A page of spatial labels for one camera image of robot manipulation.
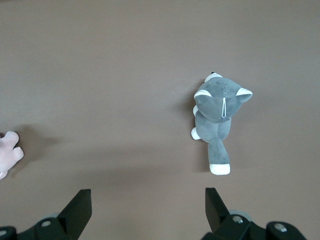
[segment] beige surface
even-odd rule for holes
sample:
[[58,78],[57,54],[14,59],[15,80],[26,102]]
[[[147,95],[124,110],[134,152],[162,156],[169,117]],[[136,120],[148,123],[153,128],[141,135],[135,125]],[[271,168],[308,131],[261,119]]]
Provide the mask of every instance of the beige surface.
[[[0,131],[25,157],[0,181],[0,226],[91,188],[82,240],[197,240],[215,187],[258,225],[319,239],[319,16],[317,0],[1,0]],[[253,92],[228,176],[190,136],[212,71]]]

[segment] stuffed animal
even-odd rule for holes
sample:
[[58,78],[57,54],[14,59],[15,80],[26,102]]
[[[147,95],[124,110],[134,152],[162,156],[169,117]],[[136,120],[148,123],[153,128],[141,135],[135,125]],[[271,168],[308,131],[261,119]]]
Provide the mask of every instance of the stuffed animal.
[[193,139],[209,143],[210,171],[215,175],[230,173],[230,161],[223,140],[228,136],[231,118],[253,93],[228,78],[212,72],[194,95],[195,127]]
[[4,137],[0,138],[0,180],[24,157],[21,147],[15,147],[18,141],[19,136],[14,131],[8,131]]

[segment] gray and white stuffed wolf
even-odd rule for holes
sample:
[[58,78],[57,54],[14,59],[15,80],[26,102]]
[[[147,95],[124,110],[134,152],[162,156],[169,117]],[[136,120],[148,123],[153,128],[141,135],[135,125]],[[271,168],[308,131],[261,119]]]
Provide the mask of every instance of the gray and white stuffed wolf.
[[230,173],[228,153],[222,142],[230,131],[231,118],[253,93],[228,78],[212,72],[194,95],[195,127],[193,139],[209,143],[210,171],[215,175]]

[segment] plush toy ear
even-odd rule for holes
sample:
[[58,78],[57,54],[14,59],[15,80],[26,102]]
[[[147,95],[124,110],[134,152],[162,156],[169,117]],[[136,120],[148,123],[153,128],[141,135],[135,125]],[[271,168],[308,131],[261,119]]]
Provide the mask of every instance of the plush toy ear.
[[252,97],[252,95],[253,95],[252,91],[249,91],[248,89],[245,89],[245,88],[240,88],[235,96],[239,100],[239,102],[245,103]]

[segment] screw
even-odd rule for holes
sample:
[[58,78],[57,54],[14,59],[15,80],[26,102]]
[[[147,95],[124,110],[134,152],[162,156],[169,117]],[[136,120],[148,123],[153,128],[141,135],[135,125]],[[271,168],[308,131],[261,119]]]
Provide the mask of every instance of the screw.
[[233,216],[232,220],[237,224],[242,224],[244,222],[240,216]]
[[1,231],[0,231],[0,237],[1,237],[1,236],[4,236],[4,235],[6,235],[6,234],[7,234],[7,230],[1,230]]
[[44,221],[43,223],[41,223],[41,227],[47,227],[47,226],[49,226],[51,224],[51,221]]
[[282,225],[281,223],[276,223],[274,225],[274,228],[282,233],[285,233],[287,231],[286,227],[284,225]]

